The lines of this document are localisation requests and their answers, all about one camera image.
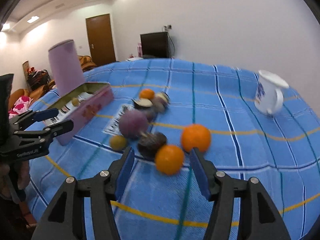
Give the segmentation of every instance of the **white mug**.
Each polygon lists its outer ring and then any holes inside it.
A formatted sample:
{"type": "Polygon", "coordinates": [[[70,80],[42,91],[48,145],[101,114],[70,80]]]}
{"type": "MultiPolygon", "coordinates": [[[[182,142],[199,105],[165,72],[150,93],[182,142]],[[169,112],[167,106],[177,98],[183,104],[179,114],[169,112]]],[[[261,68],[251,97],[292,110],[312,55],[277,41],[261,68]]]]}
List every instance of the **white mug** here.
{"type": "Polygon", "coordinates": [[[281,89],[287,88],[289,88],[288,83],[278,75],[266,70],[259,70],[259,82],[254,105],[263,114],[275,114],[283,105],[281,89]]]}

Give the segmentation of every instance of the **electrical cable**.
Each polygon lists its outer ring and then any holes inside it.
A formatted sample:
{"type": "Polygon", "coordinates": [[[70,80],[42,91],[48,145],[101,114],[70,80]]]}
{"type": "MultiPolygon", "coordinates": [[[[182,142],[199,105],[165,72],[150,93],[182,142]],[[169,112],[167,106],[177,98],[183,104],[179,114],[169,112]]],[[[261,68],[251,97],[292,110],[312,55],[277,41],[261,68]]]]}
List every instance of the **electrical cable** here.
{"type": "Polygon", "coordinates": [[[171,39],[171,37],[170,37],[170,35],[169,35],[169,32],[168,32],[168,36],[169,36],[170,41],[172,42],[172,45],[173,45],[173,53],[172,53],[172,55],[171,55],[171,57],[173,57],[174,54],[175,54],[175,52],[176,52],[176,48],[174,47],[174,43],[173,43],[173,41],[172,41],[172,39],[171,39]]]}

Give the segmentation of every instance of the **orange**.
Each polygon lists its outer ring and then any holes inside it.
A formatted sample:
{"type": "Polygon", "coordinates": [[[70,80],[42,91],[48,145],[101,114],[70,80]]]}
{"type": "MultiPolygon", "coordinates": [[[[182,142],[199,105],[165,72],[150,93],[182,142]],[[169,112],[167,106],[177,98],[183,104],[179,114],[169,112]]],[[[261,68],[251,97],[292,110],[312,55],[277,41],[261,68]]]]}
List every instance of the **orange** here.
{"type": "Polygon", "coordinates": [[[197,147],[200,152],[205,152],[211,143],[211,133],[209,129],[201,124],[192,124],[183,129],[181,135],[181,145],[186,152],[197,147]]]}
{"type": "Polygon", "coordinates": [[[177,173],[184,160],[183,151],[175,145],[164,145],[156,153],[155,163],[158,171],[166,175],[177,173]]]}
{"type": "Polygon", "coordinates": [[[155,96],[155,92],[150,88],[145,88],[145,89],[141,90],[141,92],[139,94],[139,98],[146,98],[149,100],[154,98],[154,96],[155,96]]]}

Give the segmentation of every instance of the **blue gripper pad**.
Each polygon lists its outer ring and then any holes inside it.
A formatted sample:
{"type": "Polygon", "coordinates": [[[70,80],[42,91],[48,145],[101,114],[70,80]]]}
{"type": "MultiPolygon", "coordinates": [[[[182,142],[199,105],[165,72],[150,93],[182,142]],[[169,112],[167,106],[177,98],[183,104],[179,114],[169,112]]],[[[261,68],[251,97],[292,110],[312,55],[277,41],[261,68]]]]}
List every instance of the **blue gripper pad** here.
{"type": "Polygon", "coordinates": [[[56,117],[59,114],[59,110],[57,108],[48,109],[40,112],[36,112],[33,115],[33,120],[35,122],[41,122],[43,120],[47,120],[53,117],[56,117]]]}
{"type": "MultiPolygon", "coordinates": [[[[115,192],[114,195],[117,200],[119,200],[124,192],[124,189],[127,185],[128,179],[130,177],[131,169],[134,163],[134,150],[131,147],[127,147],[124,151],[122,157],[120,160],[114,161],[113,163],[116,163],[118,170],[116,173],[118,173],[118,176],[115,181],[115,192]]],[[[111,166],[109,167],[109,171],[111,171],[111,177],[114,176],[114,173],[111,170],[111,166]]]]}
{"type": "Polygon", "coordinates": [[[209,198],[211,197],[211,194],[210,194],[210,190],[209,190],[208,177],[205,174],[204,167],[203,167],[201,161],[199,160],[199,156],[198,156],[199,154],[201,155],[201,153],[198,150],[196,150],[194,148],[191,150],[191,153],[190,153],[190,164],[191,164],[193,172],[194,172],[194,174],[196,176],[196,179],[197,179],[198,186],[199,186],[201,194],[207,200],[209,200],[209,198]]]}

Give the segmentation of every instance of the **metal screw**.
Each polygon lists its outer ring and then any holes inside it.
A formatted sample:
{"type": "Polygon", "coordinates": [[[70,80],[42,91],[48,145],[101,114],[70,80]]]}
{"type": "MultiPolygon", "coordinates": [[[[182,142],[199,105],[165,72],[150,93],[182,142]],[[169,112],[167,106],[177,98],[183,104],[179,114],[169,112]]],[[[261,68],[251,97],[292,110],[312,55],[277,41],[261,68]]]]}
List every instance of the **metal screw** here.
{"type": "Polygon", "coordinates": [[[66,179],[66,182],[67,183],[72,183],[72,182],[74,182],[75,181],[75,178],[74,177],[68,177],[67,179],[66,179]]]}
{"type": "Polygon", "coordinates": [[[100,176],[101,177],[106,177],[106,176],[108,176],[109,175],[109,171],[101,171],[100,172],[100,176]]]}
{"type": "Polygon", "coordinates": [[[253,184],[258,184],[259,183],[259,180],[256,178],[256,177],[252,177],[250,179],[250,181],[253,183],[253,184]]]}
{"type": "Polygon", "coordinates": [[[217,171],[216,175],[220,178],[224,177],[226,174],[223,171],[217,171]]]}

